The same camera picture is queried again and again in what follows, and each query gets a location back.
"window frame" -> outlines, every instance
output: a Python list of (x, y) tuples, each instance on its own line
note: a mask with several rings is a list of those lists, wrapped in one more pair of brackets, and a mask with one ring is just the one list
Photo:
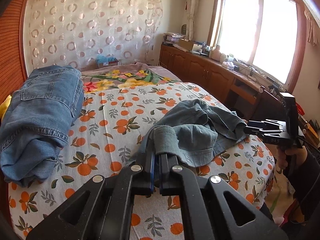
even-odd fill
[[(302, 67), (302, 62), (303, 62), (303, 57), (304, 57), (304, 52), (305, 52), (305, 46), (306, 46), (306, 32), (307, 32), (307, 27), (306, 27), (306, 18), (304, 16), (304, 11), (305, 11), (305, 6), (302, 0), (293, 0), (296, 3), (297, 7), (297, 21), (298, 21), (298, 28), (297, 28), (297, 39), (296, 39), (296, 48), (295, 52), (293, 55), (293, 60), (292, 60), (292, 65), (287, 77), (287, 80), (285, 84), (282, 82), (279, 82), (275, 77), (273, 77), (271, 74), (267, 73), (265, 70), (260, 69), (257, 66), (254, 66), (257, 68), (257, 70), (263, 71), (267, 76), (275, 80), (276, 82), (279, 82), (280, 84), (284, 85), (284, 88), (289, 92), (292, 93), (294, 90), (294, 87), (297, 83), (300, 70)], [(209, 29), (209, 35), (208, 35), (208, 40), (207, 44), (210, 44), (210, 46), (213, 46), (217, 44), (218, 37), (219, 37), (219, 32), (221, 29), (221, 22), (222, 22), (222, 13), (223, 13), (223, 7), (224, 7), (224, 2), (225, 0), (214, 0), (214, 5), (213, 5), (213, 12), (212, 12), (212, 20), (211, 20), (211, 25)], [(252, 50), (249, 62), (253, 63), (253, 59), (256, 53), (258, 41), (259, 41), (259, 36), (260, 36), (260, 30), (261, 30), (261, 22), (262, 22), (262, 8), (261, 8), (261, 2), (259, 1), (259, 18), (258, 18), (258, 23), (257, 23), (257, 31), (255, 34), (255, 42), (254, 42), (254, 49)]]

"window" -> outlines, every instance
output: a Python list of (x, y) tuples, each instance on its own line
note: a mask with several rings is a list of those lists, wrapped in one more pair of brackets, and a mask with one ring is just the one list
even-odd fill
[(222, 53), (288, 85), (298, 30), (294, 0), (223, 0), (219, 26)]

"window pane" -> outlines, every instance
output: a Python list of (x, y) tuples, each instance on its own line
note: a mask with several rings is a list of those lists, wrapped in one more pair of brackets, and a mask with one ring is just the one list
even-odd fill
[(218, 41), (222, 53), (249, 60), (258, 13), (259, 0), (226, 0)]
[(285, 83), (297, 39), (297, 8), (291, 0), (263, 0), (261, 33), (253, 65)]

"bed sheet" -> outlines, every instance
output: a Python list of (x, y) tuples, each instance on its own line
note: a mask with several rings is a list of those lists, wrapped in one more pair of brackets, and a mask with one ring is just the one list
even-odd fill
[(181, 81), (161, 66), (136, 63), (126, 66), (111, 66), (81, 73), (84, 91), (89, 94), (114, 88), (147, 86)]
[[(91, 96), (71, 127), (69, 144), (61, 151), (51, 176), (28, 188), (9, 184), (12, 224), (19, 236), (25, 237), (94, 175), (119, 174), (147, 131), (180, 101), (200, 98), (226, 109), (192, 83), (113, 89)], [(209, 164), (192, 170), (206, 178), (218, 174), (260, 208), (272, 189), (274, 159), (256, 136), (249, 136)], [(151, 196), (136, 196), (131, 225), (130, 239), (184, 239), (179, 197), (161, 196), (158, 188)]]

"wall covering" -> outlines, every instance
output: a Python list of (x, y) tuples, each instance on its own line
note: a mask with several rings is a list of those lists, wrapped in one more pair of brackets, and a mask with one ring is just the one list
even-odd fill
[(101, 54), (149, 63), (162, 15), (161, 0), (29, 0), (26, 61), (85, 70)]

